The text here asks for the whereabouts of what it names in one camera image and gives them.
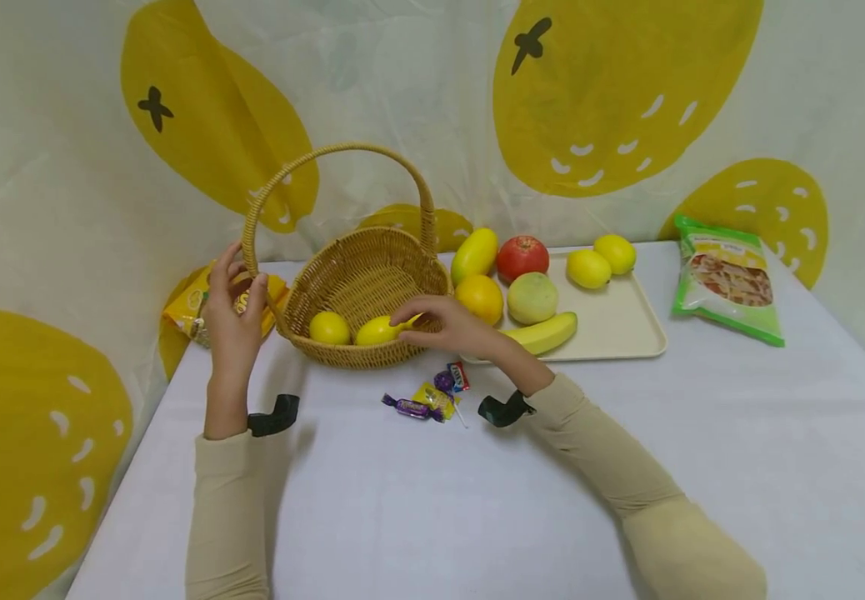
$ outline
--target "green snack bag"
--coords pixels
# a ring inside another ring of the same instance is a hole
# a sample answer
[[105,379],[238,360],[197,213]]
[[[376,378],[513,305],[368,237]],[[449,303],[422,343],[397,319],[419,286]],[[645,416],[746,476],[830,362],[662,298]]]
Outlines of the green snack bag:
[[696,314],[771,346],[786,346],[758,235],[675,217],[683,268],[672,311]]

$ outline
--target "tray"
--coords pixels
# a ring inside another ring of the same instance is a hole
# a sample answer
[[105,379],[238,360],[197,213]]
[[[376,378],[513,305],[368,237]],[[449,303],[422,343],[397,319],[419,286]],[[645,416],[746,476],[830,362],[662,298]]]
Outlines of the tray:
[[[653,306],[649,304],[635,271],[616,276],[598,290],[584,290],[566,277],[566,256],[570,251],[550,251],[550,269],[546,273],[559,291],[559,312],[572,310],[579,324],[576,335],[562,346],[539,356],[543,361],[608,360],[616,358],[652,358],[666,352],[666,333]],[[500,283],[502,297],[508,286]],[[521,327],[502,315],[498,329]],[[462,356],[471,365],[485,361]]]

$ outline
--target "pomegranate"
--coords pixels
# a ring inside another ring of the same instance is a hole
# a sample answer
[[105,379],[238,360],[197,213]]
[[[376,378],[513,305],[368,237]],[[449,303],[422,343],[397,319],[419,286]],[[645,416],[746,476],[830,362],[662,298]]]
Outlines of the pomegranate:
[[550,268],[550,252],[532,235],[517,235],[503,244],[496,256],[498,278],[507,285],[524,273],[544,273]]

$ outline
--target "beige sleeve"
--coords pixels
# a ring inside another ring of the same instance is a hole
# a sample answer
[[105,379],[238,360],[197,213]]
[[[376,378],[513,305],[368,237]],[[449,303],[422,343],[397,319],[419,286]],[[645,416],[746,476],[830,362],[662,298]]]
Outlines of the beige sleeve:
[[763,600],[766,573],[685,497],[642,444],[563,374],[527,399],[532,428],[578,468],[622,520],[659,600]]
[[258,441],[249,431],[217,442],[198,437],[195,474],[187,600],[268,600]]

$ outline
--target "banana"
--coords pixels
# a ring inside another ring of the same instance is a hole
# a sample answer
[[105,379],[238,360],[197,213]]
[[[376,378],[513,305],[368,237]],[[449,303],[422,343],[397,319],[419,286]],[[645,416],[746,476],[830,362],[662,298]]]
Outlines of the banana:
[[576,313],[564,312],[534,326],[508,329],[502,333],[520,343],[531,354],[542,354],[559,348],[569,340],[579,324]]

